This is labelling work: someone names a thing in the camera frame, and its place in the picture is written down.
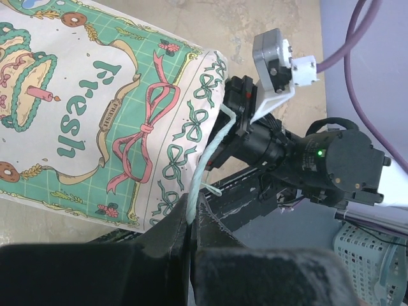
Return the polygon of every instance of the laundry basket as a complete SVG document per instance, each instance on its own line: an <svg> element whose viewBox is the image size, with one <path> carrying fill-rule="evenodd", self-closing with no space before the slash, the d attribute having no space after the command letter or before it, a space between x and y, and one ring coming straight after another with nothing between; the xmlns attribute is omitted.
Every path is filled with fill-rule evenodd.
<svg viewBox="0 0 408 306"><path fill-rule="evenodd" d="M358 296L372 306L400 306L407 287L405 244L401 238L373 232L382 242L346 223L334 240L334 251L351 276Z"/></svg>

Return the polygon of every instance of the white plastic bracket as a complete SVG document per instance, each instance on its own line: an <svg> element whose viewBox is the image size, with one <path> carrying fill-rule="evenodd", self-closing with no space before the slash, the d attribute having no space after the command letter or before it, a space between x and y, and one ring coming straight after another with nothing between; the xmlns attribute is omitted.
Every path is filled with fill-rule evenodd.
<svg viewBox="0 0 408 306"><path fill-rule="evenodd" d="M273 90L265 91L261 80L256 83L256 86L258 87L258 91L256 93L256 111L249 122L250 124L264 117L274 109L280 107L283 103L295 95L295 86L293 85L293 81L290 81L289 85L286 86L287 89L281 93L276 93Z"/></svg>

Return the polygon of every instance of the pink candle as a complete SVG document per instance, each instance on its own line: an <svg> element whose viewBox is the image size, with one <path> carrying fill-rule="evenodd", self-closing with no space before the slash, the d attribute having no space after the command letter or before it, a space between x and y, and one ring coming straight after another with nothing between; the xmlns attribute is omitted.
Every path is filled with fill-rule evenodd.
<svg viewBox="0 0 408 306"><path fill-rule="evenodd" d="M43 89L34 86L28 87L27 94L36 98L40 98L41 100L45 100L47 102L51 102L54 97L54 95L51 92L44 91Z"/></svg>

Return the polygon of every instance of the pink ribbon bow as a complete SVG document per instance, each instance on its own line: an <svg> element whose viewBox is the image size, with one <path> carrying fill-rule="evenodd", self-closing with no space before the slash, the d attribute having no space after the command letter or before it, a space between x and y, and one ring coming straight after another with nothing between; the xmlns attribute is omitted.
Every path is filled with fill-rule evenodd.
<svg viewBox="0 0 408 306"><path fill-rule="evenodd" d="M5 94L0 96L0 107L3 109L6 108L6 98L7 96Z"/></svg>
<svg viewBox="0 0 408 306"><path fill-rule="evenodd" d="M17 70L20 65L23 65L25 63L25 60L22 59L25 56L33 57L33 54L32 53L20 54L15 59L15 62L11 62L9 64L6 64L1 68L1 70L0 70L0 85L1 86L6 88L7 87L7 80L10 78L10 75L8 73L4 73L4 71L9 67L13 67L14 70Z"/></svg>
<svg viewBox="0 0 408 306"><path fill-rule="evenodd" d="M153 61L154 61L154 67L156 69L157 75L159 76L160 82L151 84L147 88L146 92L146 119L145 123L143 123L140 126L140 132L129 135L127 137L122 137L116 139L113 144L112 144L112 150L113 153L122 161L122 167L123 167L123 173L114 177L111 179L108 183L107 186L107 191L112 190L112 192L115 194L116 187L123 181L127 179L132 179L135 182L139 182L141 184L144 184L149 181L150 176L152 174L152 169L153 169L153 163L150 160L149 157L149 152L147 150L147 137L148 135L153 131L154 124L163 118L168 112L170 112L174 106L177 104L177 101L179 100L180 97L180 88L177 87L176 85L169 84L169 82L166 79L166 76L164 75L163 71L163 56L158 57L156 52L153 53ZM152 94L155 89L161 88L161 92L158 96L156 96L153 101L152 100ZM170 90L174 89L174 95L173 98L171 99L171 102L169 105L167 105L164 109L162 109L154 118L152 118L152 114L154 113L154 110L156 109L157 105L160 104L160 102L169 95ZM139 140L142 140L142 156L143 159L146 162L146 168L145 172L142 176L142 178L135 177L131 172L132 172L132 166L131 163L128 159L128 154L131 149L131 147ZM123 151L120 150L120 146L125 145L123 148Z"/></svg>

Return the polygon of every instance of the flour bag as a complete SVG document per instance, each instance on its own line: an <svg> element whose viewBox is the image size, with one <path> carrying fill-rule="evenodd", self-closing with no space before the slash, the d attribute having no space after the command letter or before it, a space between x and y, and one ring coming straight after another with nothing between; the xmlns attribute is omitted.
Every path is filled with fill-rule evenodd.
<svg viewBox="0 0 408 306"><path fill-rule="evenodd" d="M0 0L0 198L147 231L188 192L226 77L100 4Z"/></svg>

